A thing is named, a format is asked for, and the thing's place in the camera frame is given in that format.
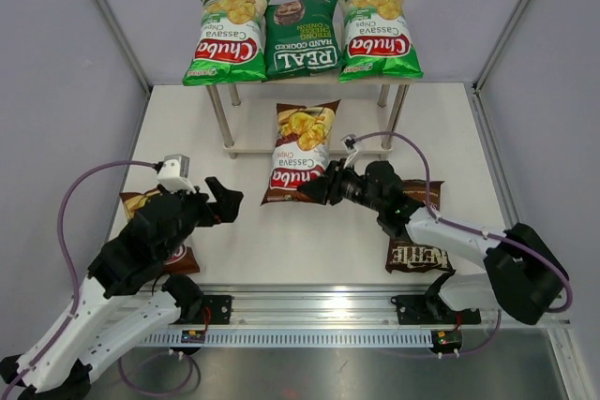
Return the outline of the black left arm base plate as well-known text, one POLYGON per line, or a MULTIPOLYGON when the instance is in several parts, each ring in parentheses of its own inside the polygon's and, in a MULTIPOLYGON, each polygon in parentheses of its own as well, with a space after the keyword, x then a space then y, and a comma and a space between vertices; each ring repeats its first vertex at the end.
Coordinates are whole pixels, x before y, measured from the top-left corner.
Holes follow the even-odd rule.
POLYGON ((203 298, 201 310, 193 319, 179 319, 173 325, 204 325, 205 319, 209 325, 229 325, 232 306, 233 296, 209 294, 203 298))

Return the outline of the green Chuba cassava chips bag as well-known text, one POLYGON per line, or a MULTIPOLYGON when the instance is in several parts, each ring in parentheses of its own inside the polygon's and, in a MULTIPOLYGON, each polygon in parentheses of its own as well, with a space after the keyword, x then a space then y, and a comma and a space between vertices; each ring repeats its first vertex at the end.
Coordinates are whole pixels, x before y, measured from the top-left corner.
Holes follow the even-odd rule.
POLYGON ((201 34, 182 83, 265 81, 263 18, 270 0, 201 1, 201 34))

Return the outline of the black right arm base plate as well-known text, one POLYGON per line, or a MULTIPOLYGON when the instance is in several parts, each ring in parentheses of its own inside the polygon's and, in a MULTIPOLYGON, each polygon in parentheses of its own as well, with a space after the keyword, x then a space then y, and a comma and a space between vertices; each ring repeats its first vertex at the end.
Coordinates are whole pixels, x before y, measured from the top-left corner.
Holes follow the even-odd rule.
POLYGON ((454 311, 437 295, 400 294, 390 298, 400 325, 479 325, 478 309, 454 311))

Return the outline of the brown Chuba barbeque bag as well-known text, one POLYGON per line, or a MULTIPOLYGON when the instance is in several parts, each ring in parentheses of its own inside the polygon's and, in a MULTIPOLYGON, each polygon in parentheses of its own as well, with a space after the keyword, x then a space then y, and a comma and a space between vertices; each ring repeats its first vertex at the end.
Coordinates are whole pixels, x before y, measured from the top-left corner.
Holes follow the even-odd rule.
POLYGON ((262 204, 311 201, 298 186, 324 174, 337 100, 315 106, 277 104, 277 136, 262 204))
MULTIPOLYGON (((160 194, 158 187, 141 192, 122 192, 119 198, 122 202, 126 220, 133 218, 135 213, 141 209, 151 197, 160 194)), ((190 239, 186 239, 172 257, 165 262, 163 272, 165 274, 198 274, 201 267, 195 258, 190 239)))

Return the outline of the green REAL chips bag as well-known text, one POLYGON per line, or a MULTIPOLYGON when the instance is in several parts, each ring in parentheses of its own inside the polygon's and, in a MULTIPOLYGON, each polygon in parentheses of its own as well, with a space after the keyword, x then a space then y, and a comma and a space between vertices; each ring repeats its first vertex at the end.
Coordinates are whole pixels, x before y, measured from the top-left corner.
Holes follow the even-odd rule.
POLYGON ((269 80, 308 77, 343 64, 334 31, 338 0, 294 0, 265 12, 264 49, 269 80))

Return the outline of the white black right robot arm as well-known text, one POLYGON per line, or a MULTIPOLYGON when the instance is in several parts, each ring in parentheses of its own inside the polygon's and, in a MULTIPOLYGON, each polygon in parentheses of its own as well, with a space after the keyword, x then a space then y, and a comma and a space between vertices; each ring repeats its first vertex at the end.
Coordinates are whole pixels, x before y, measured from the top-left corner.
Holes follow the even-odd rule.
POLYGON ((333 161, 298 190, 319 204, 349 200, 365 206, 376 212, 389 237, 432 246, 482 268, 480 274, 450 276, 427 296, 427 314, 434 320, 447 321, 465 309, 499 309, 534 325, 568 291, 566 270, 531 227, 518 223, 496 230, 444 219, 409 197, 386 161, 368 164, 364 174, 344 160, 333 161))

